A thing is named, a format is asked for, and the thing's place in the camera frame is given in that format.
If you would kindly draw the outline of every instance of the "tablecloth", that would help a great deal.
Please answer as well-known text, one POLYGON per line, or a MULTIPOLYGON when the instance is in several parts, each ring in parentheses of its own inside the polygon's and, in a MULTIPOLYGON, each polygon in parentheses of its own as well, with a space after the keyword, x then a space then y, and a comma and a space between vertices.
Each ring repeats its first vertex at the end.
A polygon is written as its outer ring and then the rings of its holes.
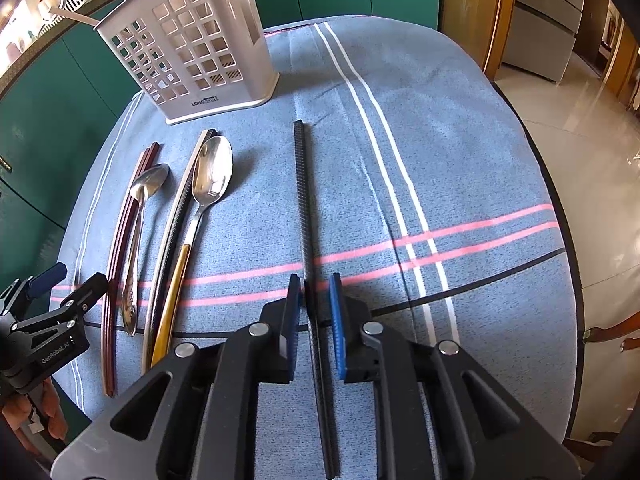
MULTIPOLYGON (((200 132, 215 128, 231 142, 234 176, 194 245, 174 343, 207 346, 257 320, 302 270, 292 133, 300 119, 310 136, 320 287, 340 272, 347 294, 407 338, 459 341, 561 440, 575 383, 575 298, 517 117, 460 47, 425 27, 329 18, 271 30, 267 42, 280 81, 263 106, 167 126, 151 99, 133 97, 79 194, 60 250, 69 277, 51 307, 73 276, 106 270, 132 168, 157 141, 171 175, 147 204, 143 327, 177 183, 200 132)), ((327 319, 326 292, 320 300, 327 319)), ((90 349, 55 374, 91 418, 113 402, 100 382, 101 307, 86 316, 90 349)), ((332 351, 330 329, 324 336, 332 351)), ((120 328, 116 344, 122 392, 139 377, 142 335, 120 328)), ((375 478, 372 386, 344 385, 333 372, 341 476, 375 478)), ((322 475, 303 332, 292 384, 260 386, 256 477, 322 475)))

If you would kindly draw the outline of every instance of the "cutlery holder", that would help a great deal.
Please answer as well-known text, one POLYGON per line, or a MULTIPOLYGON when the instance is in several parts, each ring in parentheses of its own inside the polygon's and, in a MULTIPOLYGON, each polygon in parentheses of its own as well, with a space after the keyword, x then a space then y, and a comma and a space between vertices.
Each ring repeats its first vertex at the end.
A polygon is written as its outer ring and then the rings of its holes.
POLYGON ((125 0, 95 30, 168 124, 263 104, 278 81, 255 0, 125 0))

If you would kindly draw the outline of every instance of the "spoon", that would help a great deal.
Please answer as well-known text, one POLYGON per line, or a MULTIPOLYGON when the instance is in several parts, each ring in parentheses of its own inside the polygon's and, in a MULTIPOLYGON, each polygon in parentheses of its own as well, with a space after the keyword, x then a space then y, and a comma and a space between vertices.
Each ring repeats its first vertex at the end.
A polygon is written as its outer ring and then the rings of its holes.
POLYGON ((169 167, 166 164, 156 164, 142 173, 131 184, 129 194, 138 201, 138 214, 133 227, 133 236, 129 254, 127 255, 127 272, 124 280, 124 290, 122 291, 122 301, 120 311, 124 329, 130 336, 136 335, 138 325, 138 253, 140 252, 140 238, 142 234, 142 224, 145 220, 145 205, 149 197, 153 196, 164 184, 169 175, 169 167))
POLYGON ((191 219, 187 234, 184 237, 184 243, 180 249, 178 261, 175 264, 174 275, 171 278, 164 309, 162 310, 162 317, 160 318, 154 354, 151 358, 152 366, 169 351, 171 334, 174 330, 176 306, 180 298, 182 282, 184 281, 184 271, 187 268, 187 261, 202 215, 224 195, 226 186, 228 186, 231 179, 232 168, 231 144, 226 137, 211 137, 202 145, 193 169, 193 185, 191 188, 193 197, 198 202, 199 207, 196 215, 191 219))

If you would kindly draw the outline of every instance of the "small spoon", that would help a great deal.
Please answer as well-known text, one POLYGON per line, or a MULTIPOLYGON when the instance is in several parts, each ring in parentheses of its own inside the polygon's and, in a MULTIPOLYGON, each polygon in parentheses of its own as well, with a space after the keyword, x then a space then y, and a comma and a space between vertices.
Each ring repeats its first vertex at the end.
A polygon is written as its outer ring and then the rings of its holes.
POLYGON ((142 224, 145 220, 146 201, 155 195, 169 175, 169 166, 156 164, 142 173, 131 184, 129 194, 138 201, 138 214, 133 227, 133 236, 129 254, 127 255, 127 272, 122 291, 120 311, 124 329, 130 336, 136 335, 138 325, 138 253, 140 252, 140 238, 142 237, 142 224))
POLYGON ((154 354, 151 365, 154 366, 169 351, 171 334, 174 330, 176 306, 180 298, 180 290, 184 281, 184 271, 191 253, 191 247, 196 238, 196 232, 204 212, 222 198, 231 179, 233 169, 233 156, 231 144, 226 137, 215 136, 205 142, 198 154, 195 168, 193 169, 193 197, 198 202, 198 211, 191 219, 189 228, 184 237, 184 243, 180 249, 178 261, 175 264, 174 275, 171 278, 169 291, 166 295, 158 336, 154 345, 154 354))

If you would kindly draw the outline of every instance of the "silver bolt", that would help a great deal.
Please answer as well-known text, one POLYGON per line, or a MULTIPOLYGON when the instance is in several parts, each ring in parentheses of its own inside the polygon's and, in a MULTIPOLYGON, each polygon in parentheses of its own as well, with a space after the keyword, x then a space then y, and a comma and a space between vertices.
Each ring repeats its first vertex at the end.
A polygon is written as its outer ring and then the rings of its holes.
POLYGON ((438 350, 444 355, 455 355, 460 351, 460 347, 455 341, 445 340, 438 343, 438 350))
POLYGON ((178 357, 189 357, 196 351, 196 347, 191 343, 180 343, 175 347, 175 354, 178 357))
POLYGON ((363 326, 365 334, 378 335, 382 334, 383 326, 377 321, 367 321, 363 326))
POLYGON ((265 335, 269 331, 269 325, 266 323, 254 323, 249 327, 249 334, 256 337, 265 335))

